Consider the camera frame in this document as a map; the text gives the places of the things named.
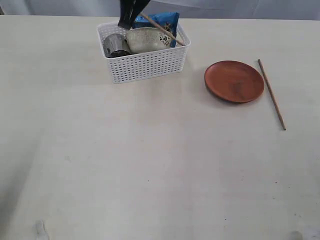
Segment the grey speckled ceramic bowl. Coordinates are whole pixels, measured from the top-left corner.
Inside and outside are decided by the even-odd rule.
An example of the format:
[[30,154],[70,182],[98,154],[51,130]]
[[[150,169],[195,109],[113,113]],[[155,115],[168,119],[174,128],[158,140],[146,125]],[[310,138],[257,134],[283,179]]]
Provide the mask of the grey speckled ceramic bowl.
[[125,37],[133,54],[166,50],[172,47],[172,43],[175,43],[171,37],[153,27],[131,29]]

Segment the white perforated plastic basket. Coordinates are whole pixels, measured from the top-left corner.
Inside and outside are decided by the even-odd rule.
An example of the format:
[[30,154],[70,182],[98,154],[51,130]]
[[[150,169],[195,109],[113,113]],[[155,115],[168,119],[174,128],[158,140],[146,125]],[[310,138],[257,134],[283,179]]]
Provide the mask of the white perforated plastic basket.
[[188,47],[191,41],[181,24],[177,25],[177,38],[183,41],[170,49],[151,51],[127,56],[108,58],[103,47],[104,39],[111,34],[125,36],[128,32],[117,22],[102,23],[97,26],[97,35],[102,56],[104,57],[113,83],[128,83],[138,80],[160,77],[183,70]]

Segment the brown wooden plate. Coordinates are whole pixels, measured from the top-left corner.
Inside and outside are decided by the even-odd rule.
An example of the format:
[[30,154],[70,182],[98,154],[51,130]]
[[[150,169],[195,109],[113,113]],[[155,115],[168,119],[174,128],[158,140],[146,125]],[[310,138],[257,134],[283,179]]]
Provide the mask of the brown wooden plate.
[[243,104],[258,99],[264,91],[264,80],[252,66],[234,60],[210,65],[204,73],[206,88],[221,100]]

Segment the brown wooden chopstick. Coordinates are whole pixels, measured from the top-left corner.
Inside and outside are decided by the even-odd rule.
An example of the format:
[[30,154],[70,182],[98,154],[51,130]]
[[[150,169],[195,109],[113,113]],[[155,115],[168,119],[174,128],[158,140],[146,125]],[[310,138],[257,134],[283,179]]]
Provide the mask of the brown wooden chopstick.
[[268,79],[268,77],[267,77],[267,75],[266,75],[266,72],[265,72],[264,66],[263,66],[263,64],[262,64],[262,61],[261,61],[260,59],[258,59],[258,60],[257,60],[257,63],[258,63],[259,68],[260,68],[260,70],[261,70],[261,73],[262,73],[263,79],[264,79],[264,81],[265,81],[265,84],[266,84],[266,86],[267,86],[267,88],[268,88],[268,91],[269,91],[271,100],[272,100],[272,102],[273,102],[273,105],[274,105],[276,114],[277,114],[277,116],[278,116],[280,125],[281,125],[282,129],[283,129],[284,131],[286,131],[287,128],[286,128],[284,119],[283,119],[283,117],[282,117],[282,114],[281,114],[279,105],[278,105],[277,100],[276,100],[276,98],[275,98],[275,95],[274,95],[274,93],[273,93],[273,90],[272,90],[271,84],[270,84],[270,82],[269,82],[269,79]]
[[144,14],[143,12],[141,12],[139,15],[144,17],[145,19],[147,19],[153,26],[155,26],[156,28],[161,30],[164,34],[166,34],[167,36],[169,36],[170,38],[175,40],[179,45],[185,46],[183,41],[180,41],[180,40],[176,39],[176,37],[171,32],[165,30],[161,25],[159,25],[157,22],[152,20],[148,15]]

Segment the grey metal cup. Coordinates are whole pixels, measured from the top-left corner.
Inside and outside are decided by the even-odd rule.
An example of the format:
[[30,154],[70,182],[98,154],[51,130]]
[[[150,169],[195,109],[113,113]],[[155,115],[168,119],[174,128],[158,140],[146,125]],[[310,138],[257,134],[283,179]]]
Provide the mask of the grey metal cup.
[[103,40],[103,50],[107,58],[118,58],[132,54],[127,40],[118,33],[110,34]]

